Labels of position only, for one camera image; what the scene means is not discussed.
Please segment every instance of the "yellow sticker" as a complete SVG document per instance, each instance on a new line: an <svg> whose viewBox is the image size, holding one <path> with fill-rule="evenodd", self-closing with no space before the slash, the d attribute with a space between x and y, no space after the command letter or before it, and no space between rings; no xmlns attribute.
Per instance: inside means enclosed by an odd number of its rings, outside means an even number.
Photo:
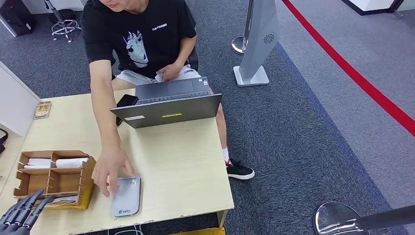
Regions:
<svg viewBox="0 0 415 235"><path fill-rule="evenodd" d="M168 117L175 117L175 116L180 116L182 115L181 113L176 113L176 114L167 114L167 115L163 115L162 118L168 118Z"/></svg>

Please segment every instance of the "man's left hand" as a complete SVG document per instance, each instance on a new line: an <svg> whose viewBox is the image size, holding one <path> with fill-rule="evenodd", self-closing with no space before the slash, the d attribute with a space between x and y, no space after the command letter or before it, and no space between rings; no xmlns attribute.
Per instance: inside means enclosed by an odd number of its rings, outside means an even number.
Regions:
<svg viewBox="0 0 415 235"><path fill-rule="evenodd" d="M163 82L168 82L173 79L176 79L177 76L179 76L180 70L182 70L182 68L183 68L183 65L176 62L176 63L173 63L171 65L168 65L160 69L156 73L157 74L164 73Z"/></svg>

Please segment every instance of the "white shorts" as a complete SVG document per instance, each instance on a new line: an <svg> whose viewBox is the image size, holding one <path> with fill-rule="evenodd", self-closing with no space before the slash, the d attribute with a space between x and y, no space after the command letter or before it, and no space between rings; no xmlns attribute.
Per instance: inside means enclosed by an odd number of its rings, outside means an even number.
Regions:
<svg viewBox="0 0 415 235"><path fill-rule="evenodd" d="M185 65L183 66L182 70L180 70L180 73L175 80L189 79L189 78L195 78L195 77L201 77L201 76L196 70L192 69L190 65ZM162 75L157 75L156 79L151 79L141 74L138 74L136 72L133 72L131 70L123 70L120 73L120 75L117 76L117 78L127 81L135 86L138 86L138 85L161 82Z"/></svg>

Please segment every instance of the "small wooden box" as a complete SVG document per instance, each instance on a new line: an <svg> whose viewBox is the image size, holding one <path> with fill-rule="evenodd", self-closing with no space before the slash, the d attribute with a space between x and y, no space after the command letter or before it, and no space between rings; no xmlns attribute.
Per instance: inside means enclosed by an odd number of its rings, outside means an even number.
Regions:
<svg viewBox="0 0 415 235"><path fill-rule="evenodd" d="M30 158L50 159L50 166L46 169L25 169ZM79 168L56 168L58 159L88 158ZM84 209L88 208L91 200L94 183L91 178L95 159L78 150L65 151L29 151L22 152L18 163L16 178L21 181L19 188L15 188L13 196L23 199L38 189L43 188L41 198L52 195L57 197L77 196L76 202L64 205L48 204L45 210Z"/></svg>

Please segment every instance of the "robotic hand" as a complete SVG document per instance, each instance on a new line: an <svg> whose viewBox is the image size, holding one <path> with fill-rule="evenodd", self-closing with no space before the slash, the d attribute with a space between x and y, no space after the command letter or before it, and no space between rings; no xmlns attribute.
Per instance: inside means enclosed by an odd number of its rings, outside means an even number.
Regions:
<svg viewBox="0 0 415 235"><path fill-rule="evenodd" d="M52 196L46 197L30 213L42 193L43 189L40 189L17 202L8 210L0 219L0 235L29 235L40 212L52 200Z"/></svg>

